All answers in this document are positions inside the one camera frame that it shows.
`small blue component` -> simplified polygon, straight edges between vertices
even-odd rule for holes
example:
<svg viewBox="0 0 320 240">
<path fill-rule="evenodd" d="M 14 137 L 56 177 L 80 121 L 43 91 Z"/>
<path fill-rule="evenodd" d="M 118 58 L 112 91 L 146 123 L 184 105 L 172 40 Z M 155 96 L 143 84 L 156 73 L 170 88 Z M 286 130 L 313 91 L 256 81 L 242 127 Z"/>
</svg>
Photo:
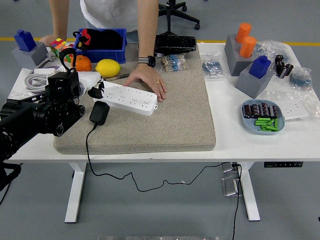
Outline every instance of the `small blue component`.
<svg viewBox="0 0 320 240">
<path fill-rule="evenodd" d="M 271 64 L 267 56 L 259 56 L 253 61 L 249 73 L 255 76 L 257 79 L 261 79 L 266 73 Z"/>
<path fill-rule="evenodd" d="M 31 52 L 32 49 L 37 45 L 31 33 L 28 31 L 23 31 L 19 29 L 14 35 L 14 39 L 18 44 L 20 50 L 25 52 Z"/>
</svg>

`white wall outlet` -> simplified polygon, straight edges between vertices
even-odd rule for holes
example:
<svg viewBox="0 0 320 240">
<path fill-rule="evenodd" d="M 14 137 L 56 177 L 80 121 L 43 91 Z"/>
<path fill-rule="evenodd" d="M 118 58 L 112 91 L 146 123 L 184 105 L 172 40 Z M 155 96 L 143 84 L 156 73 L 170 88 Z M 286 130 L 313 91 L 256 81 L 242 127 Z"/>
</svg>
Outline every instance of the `white wall outlet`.
<svg viewBox="0 0 320 240">
<path fill-rule="evenodd" d="M 309 113 L 298 99 L 289 99 L 275 102 L 285 120 L 308 117 Z"/>
<path fill-rule="evenodd" d="M 158 108 L 158 98 L 153 92 L 139 90 L 129 86 L 122 86 L 109 81 L 104 81 L 103 84 L 103 98 L 95 98 L 94 101 L 106 102 L 111 107 L 128 110 L 146 116 L 152 115 L 154 110 Z"/>
</svg>

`orange cylinder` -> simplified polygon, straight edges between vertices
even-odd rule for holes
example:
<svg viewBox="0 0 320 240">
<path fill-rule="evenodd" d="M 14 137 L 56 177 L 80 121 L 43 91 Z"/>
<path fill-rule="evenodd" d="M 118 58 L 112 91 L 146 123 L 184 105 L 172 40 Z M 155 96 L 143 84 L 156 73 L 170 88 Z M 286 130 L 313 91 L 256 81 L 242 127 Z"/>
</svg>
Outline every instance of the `orange cylinder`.
<svg viewBox="0 0 320 240">
<path fill-rule="evenodd" d="M 251 31 L 251 25 L 249 23 L 243 22 L 240 24 L 239 26 L 239 30 L 238 33 L 235 37 L 235 40 L 240 43 L 243 44 L 245 41 L 245 37 L 248 37 Z"/>
<path fill-rule="evenodd" d="M 250 58 L 256 45 L 256 38 L 253 36 L 246 36 L 241 46 L 239 55 L 243 58 Z"/>
</svg>

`blue plate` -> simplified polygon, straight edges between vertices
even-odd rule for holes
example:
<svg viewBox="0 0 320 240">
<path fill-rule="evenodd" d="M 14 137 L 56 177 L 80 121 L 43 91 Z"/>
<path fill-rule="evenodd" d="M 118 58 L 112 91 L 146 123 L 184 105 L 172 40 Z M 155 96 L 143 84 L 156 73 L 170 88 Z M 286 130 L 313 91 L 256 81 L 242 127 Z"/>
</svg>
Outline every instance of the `blue plate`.
<svg viewBox="0 0 320 240">
<path fill-rule="evenodd" d="M 277 112 L 278 112 L 278 129 L 279 131 L 259 131 L 261 129 L 260 126 L 255 126 L 255 121 L 257 120 L 256 118 L 245 118 L 244 117 L 244 106 L 245 105 L 252 105 L 252 104 L 261 104 L 261 103 L 266 103 L 268 105 L 268 107 L 272 107 L 272 106 L 276 106 Z M 242 104 L 242 119 L 244 122 L 244 125 L 252 132 L 254 132 L 255 134 L 259 134 L 259 135 L 274 135 L 278 132 L 280 132 L 284 126 L 285 126 L 285 119 L 284 116 L 282 115 L 282 112 L 280 110 L 280 107 L 275 104 L 272 101 L 268 101 L 268 100 L 261 100 L 261 99 L 251 99 L 251 100 L 247 100 Z"/>
</svg>

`orange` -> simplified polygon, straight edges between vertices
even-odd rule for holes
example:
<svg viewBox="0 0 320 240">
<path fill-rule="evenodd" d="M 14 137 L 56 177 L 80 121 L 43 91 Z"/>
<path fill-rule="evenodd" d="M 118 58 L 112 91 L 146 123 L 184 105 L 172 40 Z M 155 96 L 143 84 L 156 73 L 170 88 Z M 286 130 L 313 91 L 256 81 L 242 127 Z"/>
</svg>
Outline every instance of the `orange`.
<svg viewBox="0 0 320 240">
<path fill-rule="evenodd" d="M 78 72 L 90 72 L 92 69 L 90 59 L 87 56 L 77 55 L 75 60 L 75 69 Z"/>
</svg>

